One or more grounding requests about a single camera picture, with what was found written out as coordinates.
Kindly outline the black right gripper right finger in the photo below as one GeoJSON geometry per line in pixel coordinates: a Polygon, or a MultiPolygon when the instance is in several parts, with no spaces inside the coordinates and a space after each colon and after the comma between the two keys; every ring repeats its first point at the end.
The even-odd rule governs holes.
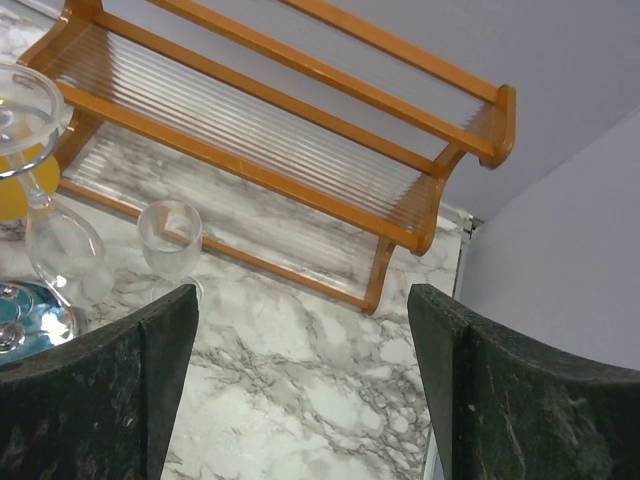
{"type": "Polygon", "coordinates": [[[635,479],[639,374],[485,318],[428,284],[409,324],[448,479],[635,479]]]}

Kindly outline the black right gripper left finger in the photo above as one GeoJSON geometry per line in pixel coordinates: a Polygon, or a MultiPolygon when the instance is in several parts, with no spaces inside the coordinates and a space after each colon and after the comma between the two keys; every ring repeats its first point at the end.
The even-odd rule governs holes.
{"type": "Polygon", "coordinates": [[[3,366],[2,478],[160,478],[198,321],[187,284],[3,366]]]}

